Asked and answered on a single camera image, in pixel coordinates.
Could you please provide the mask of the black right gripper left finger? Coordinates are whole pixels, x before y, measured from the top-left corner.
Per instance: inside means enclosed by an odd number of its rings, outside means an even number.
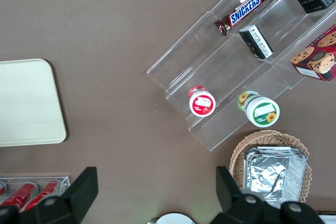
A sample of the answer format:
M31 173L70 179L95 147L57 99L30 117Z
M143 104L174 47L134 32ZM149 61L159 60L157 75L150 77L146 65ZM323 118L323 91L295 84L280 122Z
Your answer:
M97 168L86 167L61 196L48 197L24 212L1 207L1 223L81 223L97 195Z

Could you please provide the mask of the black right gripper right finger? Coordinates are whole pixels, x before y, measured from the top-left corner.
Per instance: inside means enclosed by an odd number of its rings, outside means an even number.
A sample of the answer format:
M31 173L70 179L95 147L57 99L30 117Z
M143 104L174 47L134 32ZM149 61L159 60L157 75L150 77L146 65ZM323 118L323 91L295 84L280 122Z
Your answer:
M216 167L216 195L222 212L211 223L323 223L304 203L288 201L278 209L255 195L243 194L225 166Z

